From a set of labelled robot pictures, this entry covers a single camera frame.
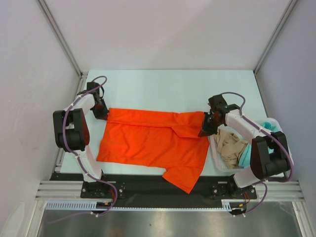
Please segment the left aluminium frame post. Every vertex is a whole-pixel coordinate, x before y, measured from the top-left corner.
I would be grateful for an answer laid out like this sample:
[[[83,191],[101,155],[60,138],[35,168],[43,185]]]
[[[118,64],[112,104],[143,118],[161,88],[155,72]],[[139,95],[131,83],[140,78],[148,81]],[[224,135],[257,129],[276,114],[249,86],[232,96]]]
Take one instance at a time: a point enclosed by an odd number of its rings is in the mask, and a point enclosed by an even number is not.
[[[63,50],[66,58],[68,59],[69,63],[71,64],[73,70],[75,71],[76,75],[81,78],[83,75],[83,71],[80,69],[78,62],[76,61],[74,54],[67,43],[52,11],[50,10],[47,2],[45,0],[36,0],[40,10],[42,11],[49,27],[51,28],[53,34],[55,35],[61,49]]]

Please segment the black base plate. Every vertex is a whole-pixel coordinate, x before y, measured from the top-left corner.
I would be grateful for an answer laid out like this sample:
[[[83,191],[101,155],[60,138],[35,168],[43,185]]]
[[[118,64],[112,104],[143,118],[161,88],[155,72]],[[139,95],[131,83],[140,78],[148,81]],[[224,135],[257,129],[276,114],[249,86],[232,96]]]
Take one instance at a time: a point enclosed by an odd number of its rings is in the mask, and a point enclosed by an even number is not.
[[[257,198],[254,187],[238,189],[228,176],[202,176],[189,194],[157,175],[107,175],[110,187],[99,182],[91,184],[81,174],[52,174],[51,181],[79,182],[79,197],[97,200],[97,209],[109,207],[117,194],[115,207],[121,208],[217,208],[224,199],[247,202]]]

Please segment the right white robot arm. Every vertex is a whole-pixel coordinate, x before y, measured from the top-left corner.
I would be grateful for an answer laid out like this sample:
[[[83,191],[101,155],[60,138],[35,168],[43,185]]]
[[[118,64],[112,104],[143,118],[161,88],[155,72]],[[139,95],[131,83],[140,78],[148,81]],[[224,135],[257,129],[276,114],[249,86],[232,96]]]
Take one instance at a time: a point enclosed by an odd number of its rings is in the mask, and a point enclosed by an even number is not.
[[[246,188],[265,181],[291,181],[294,165],[285,134],[282,131],[272,132],[250,120],[244,115],[243,106],[228,104],[223,95],[221,93],[208,99],[210,111],[204,114],[198,135],[214,135],[219,126],[224,125],[236,130],[250,143],[250,166],[228,178],[229,195],[239,198]]]

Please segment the right aluminium frame post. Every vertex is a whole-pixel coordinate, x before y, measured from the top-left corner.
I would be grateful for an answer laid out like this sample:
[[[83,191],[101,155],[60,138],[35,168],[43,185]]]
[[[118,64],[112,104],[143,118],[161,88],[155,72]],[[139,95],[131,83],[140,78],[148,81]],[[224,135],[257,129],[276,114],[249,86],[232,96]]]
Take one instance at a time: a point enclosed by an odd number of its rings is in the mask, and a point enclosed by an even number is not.
[[[299,2],[300,2],[299,0],[290,0],[288,5],[286,6],[286,8],[285,8],[283,14],[281,15],[281,18],[278,21],[271,37],[268,40],[268,43],[266,44],[262,54],[259,57],[259,60],[257,61],[256,65],[253,69],[253,73],[255,76],[257,76],[257,74],[259,73],[261,67],[263,66],[264,62],[266,61],[266,59],[267,59],[269,53],[271,52],[274,44],[276,43],[276,41],[280,37],[285,25],[287,24],[290,16],[294,12],[294,10]]]

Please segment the orange t-shirt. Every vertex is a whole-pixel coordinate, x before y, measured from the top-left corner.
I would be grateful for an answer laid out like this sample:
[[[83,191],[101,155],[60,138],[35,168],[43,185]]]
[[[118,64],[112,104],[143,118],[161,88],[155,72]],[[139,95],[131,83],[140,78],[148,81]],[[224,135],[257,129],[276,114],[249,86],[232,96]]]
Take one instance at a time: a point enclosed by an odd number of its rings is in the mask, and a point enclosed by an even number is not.
[[[163,178],[190,193],[207,157],[209,140],[199,137],[204,113],[111,108],[97,161],[165,169]]]

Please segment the teal t-shirt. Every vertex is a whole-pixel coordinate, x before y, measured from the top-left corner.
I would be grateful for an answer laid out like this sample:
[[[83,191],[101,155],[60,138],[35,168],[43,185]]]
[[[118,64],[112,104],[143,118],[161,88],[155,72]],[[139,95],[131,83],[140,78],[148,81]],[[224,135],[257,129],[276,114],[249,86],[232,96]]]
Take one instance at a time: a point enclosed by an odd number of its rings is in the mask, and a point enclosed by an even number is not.
[[[280,131],[280,126],[277,125],[277,122],[275,120],[272,121],[272,119],[262,121],[260,125],[264,127],[265,129],[268,129],[272,132]],[[245,150],[240,156],[239,163],[238,163],[239,167],[248,168],[250,166],[250,158],[251,158],[251,144],[248,143],[247,146],[245,147]]]

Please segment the white plastic basket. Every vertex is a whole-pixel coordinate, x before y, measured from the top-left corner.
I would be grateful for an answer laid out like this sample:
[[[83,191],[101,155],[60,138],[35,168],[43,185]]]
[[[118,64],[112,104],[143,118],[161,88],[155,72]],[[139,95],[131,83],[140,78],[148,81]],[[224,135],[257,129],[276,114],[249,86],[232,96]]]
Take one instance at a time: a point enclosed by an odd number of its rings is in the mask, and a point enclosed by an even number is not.
[[[219,129],[235,133],[240,139],[246,140],[243,136],[241,136],[237,131],[235,131],[231,127],[221,126],[221,127],[219,127]],[[210,149],[209,149],[210,152],[209,153],[213,157],[214,163],[215,163],[218,170],[220,170],[221,172],[224,172],[224,173],[233,173],[233,172],[236,173],[236,172],[239,172],[239,171],[244,169],[244,168],[241,168],[239,166],[238,166],[238,168],[228,169],[227,166],[225,165],[224,161],[222,160],[220,153],[217,151],[217,143],[215,141],[215,135],[212,135],[209,137],[209,142],[210,142]]]

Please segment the beige t-shirt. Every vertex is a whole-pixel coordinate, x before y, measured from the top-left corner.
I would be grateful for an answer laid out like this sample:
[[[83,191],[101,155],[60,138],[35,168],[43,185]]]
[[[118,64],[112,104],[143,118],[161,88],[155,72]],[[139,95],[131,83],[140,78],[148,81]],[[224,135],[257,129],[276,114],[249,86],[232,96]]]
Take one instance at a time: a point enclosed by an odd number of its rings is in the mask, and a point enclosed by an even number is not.
[[[217,151],[228,169],[238,168],[239,160],[248,142],[240,139],[235,133],[218,129],[215,135]]]

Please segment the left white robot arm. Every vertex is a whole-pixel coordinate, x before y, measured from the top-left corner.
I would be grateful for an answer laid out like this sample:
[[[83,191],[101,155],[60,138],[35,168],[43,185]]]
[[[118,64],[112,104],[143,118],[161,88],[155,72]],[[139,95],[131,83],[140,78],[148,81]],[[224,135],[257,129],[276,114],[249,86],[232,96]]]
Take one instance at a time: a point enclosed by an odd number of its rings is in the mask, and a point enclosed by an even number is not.
[[[103,99],[103,85],[96,79],[88,82],[86,90],[79,92],[70,106],[53,112],[55,143],[78,162],[83,174],[82,193],[96,194],[100,198],[108,194],[109,185],[89,148],[90,134],[85,116],[92,112],[96,119],[107,120],[109,109]]]

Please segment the aluminium frame post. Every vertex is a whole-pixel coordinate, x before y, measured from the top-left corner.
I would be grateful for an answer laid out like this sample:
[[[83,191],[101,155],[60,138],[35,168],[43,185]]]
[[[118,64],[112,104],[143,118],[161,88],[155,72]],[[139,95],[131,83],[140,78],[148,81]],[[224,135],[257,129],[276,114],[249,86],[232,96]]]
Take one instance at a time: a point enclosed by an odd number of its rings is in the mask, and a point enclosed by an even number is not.
[[[52,11],[50,10],[47,2],[45,0],[36,0],[40,10],[42,11],[49,27],[51,28],[53,34],[55,35],[61,49],[63,50],[66,58],[68,59],[69,63],[71,64],[73,70],[75,71],[76,75],[81,78],[83,75],[83,71],[80,69],[78,62],[76,61],[74,54],[67,43]]]
[[[253,69],[253,73],[255,76],[257,76],[257,74],[259,73],[261,67],[263,66],[264,62],[266,61],[266,59],[267,59],[269,53],[271,52],[274,44],[276,43],[276,41],[280,37],[285,25],[287,24],[290,16],[294,12],[294,10],[299,2],[300,2],[299,0],[290,0],[288,5],[286,6],[286,8],[285,8],[283,14],[281,15],[281,18],[278,21],[271,37],[268,40],[268,43],[266,44],[262,54],[259,57],[259,60],[257,61],[256,65]]]

